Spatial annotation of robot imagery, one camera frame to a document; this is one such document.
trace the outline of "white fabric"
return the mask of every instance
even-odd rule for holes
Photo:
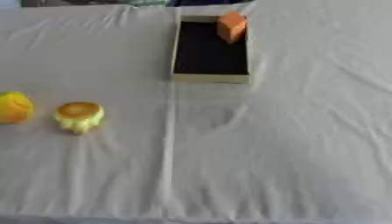
[[[168,81],[175,18],[238,8],[251,87]],[[392,221],[389,0],[0,12],[0,214],[258,223]],[[99,102],[85,136],[50,114]]]

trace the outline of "yellow toy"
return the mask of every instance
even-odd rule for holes
[[[54,119],[64,130],[83,134],[100,124],[104,117],[103,107],[93,102],[69,102],[59,106]]]
[[[20,123],[32,115],[32,102],[16,91],[0,93],[0,123]]]

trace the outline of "plastic toy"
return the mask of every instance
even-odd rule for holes
[[[246,29],[246,18],[230,10],[218,19],[218,35],[229,44],[236,42]]]
[[[98,126],[104,117],[103,107],[93,102],[69,102],[59,106],[54,119],[63,130],[83,134]]]
[[[32,102],[17,91],[0,93],[0,123],[20,123],[32,115]]]

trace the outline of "orange block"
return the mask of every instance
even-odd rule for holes
[[[246,26],[246,18],[238,11],[230,10],[218,19],[218,35],[233,44],[245,32]]]

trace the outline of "white tablecloth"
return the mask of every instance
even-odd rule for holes
[[[249,18],[239,85],[168,81],[175,19]],[[392,2],[0,11],[0,89],[35,116],[0,126],[0,215],[123,221],[392,221]],[[53,109],[99,102],[59,131]]]

